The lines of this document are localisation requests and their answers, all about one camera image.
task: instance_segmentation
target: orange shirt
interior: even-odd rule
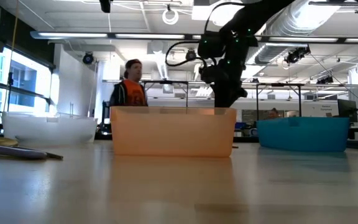
[[[124,80],[125,87],[127,89],[127,106],[146,106],[145,93],[139,83]]]

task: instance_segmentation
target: black jacket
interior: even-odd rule
[[[144,93],[144,98],[146,101],[146,106],[148,106],[147,104],[147,96],[146,96],[146,92],[144,90],[144,87],[142,85],[140,85],[142,87],[143,93]],[[127,88],[124,84],[124,82],[120,82],[118,84],[114,85],[114,90],[112,91],[112,94],[110,96],[110,106],[125,106],[127,101]]]

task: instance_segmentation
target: black cap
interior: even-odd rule
[[[128,78],[127,69],[130,69],[133,66],[133,64],[136,64],[136,63],[142,64],[142,62],[140,62],[139,59],[132,59],[132,60],[127,61],[127,63],[125,64],[124,78]]]

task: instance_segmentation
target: translucent orange bin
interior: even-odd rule
[[[110,119],[115,155],[229,157],[236,111],[123,106]]]

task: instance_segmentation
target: person in background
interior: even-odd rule
[[[125,64],[124,80],[115,84],[110,97],[110,106],[147,106],[144,87],[139,84],[142,78],[142,62],[137,59]]]
[[[268,112],[268,119],[275,119],[275,118],[279,118],[279,117],[280,117],[280,115],[276,108],[273,108]]]

